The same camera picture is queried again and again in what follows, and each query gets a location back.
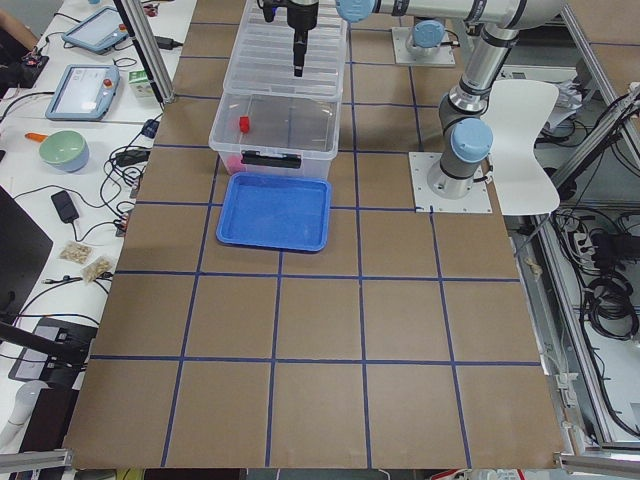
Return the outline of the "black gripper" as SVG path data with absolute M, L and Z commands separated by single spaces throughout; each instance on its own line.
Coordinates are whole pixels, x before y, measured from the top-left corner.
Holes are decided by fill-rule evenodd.
M 288 26 L 296 29 L 293 40 L 294 76 L 302 77 L 308 44 L 308 31 L 304 29 L 316 27 L 319 2 L 316 0 L 263 0 L 258 1 L 257 5 L 267 23 L 274 21 L 278 8 L 286 10 Z

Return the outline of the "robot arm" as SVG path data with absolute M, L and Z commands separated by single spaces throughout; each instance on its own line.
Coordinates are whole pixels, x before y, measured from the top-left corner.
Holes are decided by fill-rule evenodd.
M 489 95 L 519 32 L 538 27 L 560 13 L 563 1 L 337 1 L 339 16 L 357 23 L 373 14 L 444 17 L 482 25 L 480 40 L 458 84 L 445 94 L 439 118 L 445 148 L 427 175 L 441 198 L 468 194 L 474 174 L 489 155 L 493 133 L 480 119 Z

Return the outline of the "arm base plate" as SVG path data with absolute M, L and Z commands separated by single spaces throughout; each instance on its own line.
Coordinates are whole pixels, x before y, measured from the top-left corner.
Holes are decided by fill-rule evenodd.
M 481 167 L 468 179 L 448 177 L 438 152 L 410 152 L 409 165 L 418 213 L 491 214 L 488 182 Z
M 391 29 L 395 63 L 404 66 L 453 68 L 453 46 L 442 26 Z

